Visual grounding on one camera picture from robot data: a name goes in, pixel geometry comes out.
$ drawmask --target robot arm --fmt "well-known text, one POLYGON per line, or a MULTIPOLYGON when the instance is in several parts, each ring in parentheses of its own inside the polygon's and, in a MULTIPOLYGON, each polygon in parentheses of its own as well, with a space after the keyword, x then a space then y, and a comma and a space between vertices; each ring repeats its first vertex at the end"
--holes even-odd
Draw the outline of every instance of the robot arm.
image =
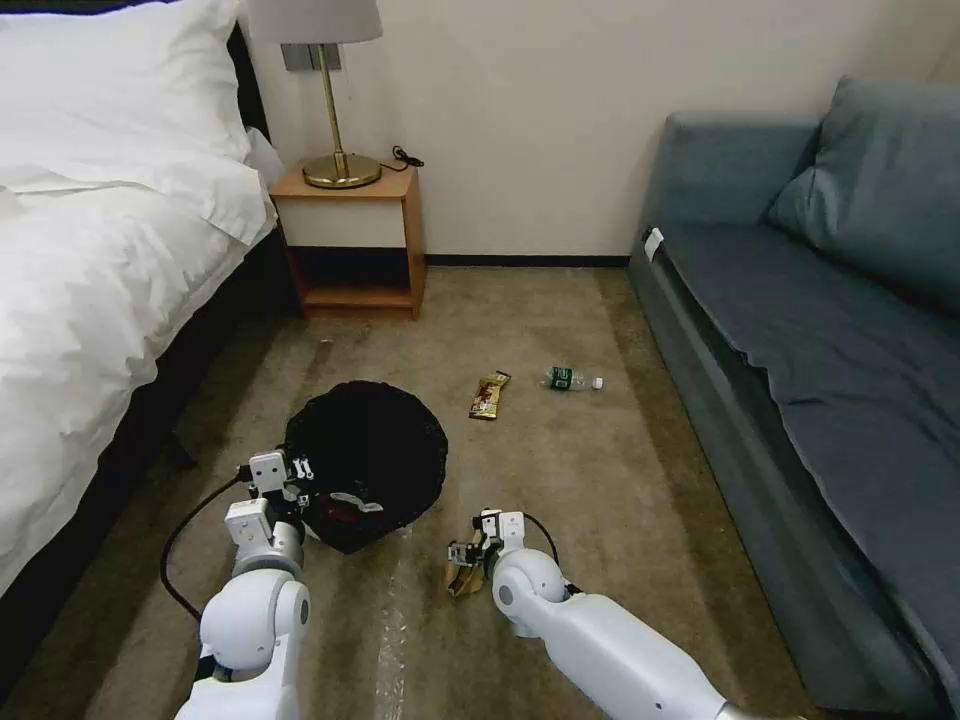
POLYGON ((250 490, 224 522, 237 546, 233 578, 203 610, 200 661, 176 720, 299 720, 297 670, 310 616, 298 578, 304 529, 281 452, 250 459, 250 490))
POLYGON ((448 557, 496 553, 493 600, 514 634, 541 638, 557 669, 614 720, 761 720, 730 704, 649 625, 603 595, 577 591, 553 558, 524 547, 523 513, 488 510, 475 525, 481 543, 452 543, 448 557))

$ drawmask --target white duvet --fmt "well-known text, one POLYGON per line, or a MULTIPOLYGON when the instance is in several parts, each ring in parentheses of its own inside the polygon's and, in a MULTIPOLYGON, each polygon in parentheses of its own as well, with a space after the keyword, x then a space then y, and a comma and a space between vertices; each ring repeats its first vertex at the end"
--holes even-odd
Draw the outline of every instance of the white duvet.
POLYGON ((73 515, 131 394, 249 250, 146 188, 24 203, 0 213, 0 594, 73 515))

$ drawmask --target bottle label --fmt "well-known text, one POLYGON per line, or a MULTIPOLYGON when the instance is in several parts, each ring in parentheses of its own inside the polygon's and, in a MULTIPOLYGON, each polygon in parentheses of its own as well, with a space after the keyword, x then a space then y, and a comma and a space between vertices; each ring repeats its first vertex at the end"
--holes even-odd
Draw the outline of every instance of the bottle label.
POLYGON ((550 372, 550 387, 554 390, 569 390, 573 380, 573 370, 570 368, 553 368, 550 372))

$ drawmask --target plastic bottle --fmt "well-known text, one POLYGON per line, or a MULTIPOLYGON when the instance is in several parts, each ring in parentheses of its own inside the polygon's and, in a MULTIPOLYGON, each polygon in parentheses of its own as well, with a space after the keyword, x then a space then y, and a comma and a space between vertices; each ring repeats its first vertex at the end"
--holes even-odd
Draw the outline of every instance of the plastic bottle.
POLYGON ((547 370, 546 377, 540 384, 551 390, 600 390, 603 387, 603 378, 584 375, 572 368, 552 367, 547 370))

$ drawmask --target wooden nightstand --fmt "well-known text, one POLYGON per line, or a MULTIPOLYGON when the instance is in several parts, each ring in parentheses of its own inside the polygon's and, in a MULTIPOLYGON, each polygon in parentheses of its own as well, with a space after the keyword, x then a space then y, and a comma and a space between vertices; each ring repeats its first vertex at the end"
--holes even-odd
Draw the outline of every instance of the wooden nightstand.
POLYGON ((372 185, 323 190, 299 168, 270 190, 304 314, 417 319, 424 261, 417 169, 372 185))

